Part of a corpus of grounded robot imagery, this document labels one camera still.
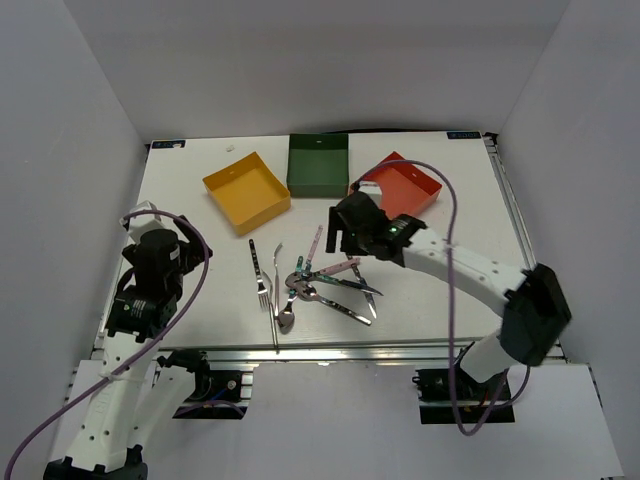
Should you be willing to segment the spoon with dark handle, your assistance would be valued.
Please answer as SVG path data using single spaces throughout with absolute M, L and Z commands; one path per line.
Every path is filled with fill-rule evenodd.
M 356 320 L 357 322 L 363 325 L 370 326 L 372 324 L 372 321 L 369 320 L 368 318 L 356 313 L 355 311 L 333 300 L 327 299 L 326 297 L 320 295 L 317 292 L 317 290 L 312 286 L 302 287 L 297 290 L 297 293 L 298 293 L 298 296 L 304 301 L 318 302 L 321 305 L 326 306 L 336 312 L 339 312 L 342 315 L 345 315 L 346 317 L 349 317 L 352 320 Z

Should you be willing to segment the spoon with pink handle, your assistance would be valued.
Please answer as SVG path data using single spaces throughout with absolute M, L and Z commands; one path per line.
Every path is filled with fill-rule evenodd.
M 305 272 L 304 270 L 298 269 L 286 277 L 285 285 L 289 289 L 296 290 L 297 288 L 300 288 L 303 285 L 307 285 L 312 282 L 317 282 L 317 281 L 311 281 L 311 279 L 314 276 L 327 275 L 327 276 L 337 278 L 335 277 L 335 274 L 344 272 L 346 270 L 351 270 L 353 267 L 357 266 L 358 264 L 359 264 L 359 259 L 353 258 L 353 259 L 346 260 L 341 263 L 337 263 L 316 271 Z

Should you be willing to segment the spoon with green handle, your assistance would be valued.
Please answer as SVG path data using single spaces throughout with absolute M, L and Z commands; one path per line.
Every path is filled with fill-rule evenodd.
M 296 299 L 297 291 L 295 289 L 290 289 L 285 307 L 278 313 L 277 323 L 282 334 L 288 334 L 293 328 L 295 322 L 293 303 Z

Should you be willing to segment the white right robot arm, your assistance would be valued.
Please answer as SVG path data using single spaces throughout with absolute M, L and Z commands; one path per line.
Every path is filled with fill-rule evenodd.
M 538 263 L 519 269 L 455 246 L 420 219 L 407 214 L 388 218 L 361 191 L 330 208 L 326 250 L 373 256 L 425 273 L 447 282 L 451 294 L 462 291 L 500 316 L 498 330 L 453 361 L 452 388 L 466 399 L 477 397 L 489 379 L 515 365 L 540 365 L 572 319 L 550 267 Z

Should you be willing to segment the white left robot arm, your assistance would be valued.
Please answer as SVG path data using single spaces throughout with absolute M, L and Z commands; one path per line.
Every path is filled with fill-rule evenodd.
M 65 455 L 46 466 L 47 479 L 144 479 L 143 452 L 187 396 L 199 399 L 211 387 L 211 374 L 193 350 L 174 353 L 157 387 L 139 398 L 145 375 L 163 337 L 187 312 L 183 278 L 207 269 L 212 251 L 184 216 L 174 229 L 159 222 L 162 211 L 125 215 L 132 238 L 122 255 L 131 267 L 119 280 L 106 322 L 99 381 L 68 402 L 87 400 L 88 410 Z

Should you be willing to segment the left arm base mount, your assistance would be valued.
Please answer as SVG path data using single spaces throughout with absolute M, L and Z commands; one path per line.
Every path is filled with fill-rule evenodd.
M 193 391 L 176 410 L 180 420 L 241 420 L 248 408 L 253 373 L 248 370 L 212 368 L 204 351 L 175 350 L 159 356 L 158 376 L 165 372 L 187 372 L 187 384 Z

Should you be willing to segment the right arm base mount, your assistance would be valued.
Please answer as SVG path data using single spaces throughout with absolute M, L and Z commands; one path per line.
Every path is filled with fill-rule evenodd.
M 478 423 L 488 409 L 495 393 L 499 390 L 501 375 L 479 385 L 472 385 L 456 376 L 456 395 L 459 414 L 465 425 Z M 448 369 L 417 370 L 412 382 L 417 389 L 420 422 L 422 425 L 454 425 L 455 418 L 450 400 Z M 496 405 L 486 422 L 488 424 L 514 423 L 515 413 L 511 405 L 503 406 L 512 398 L 507 382 L 504 383 Z

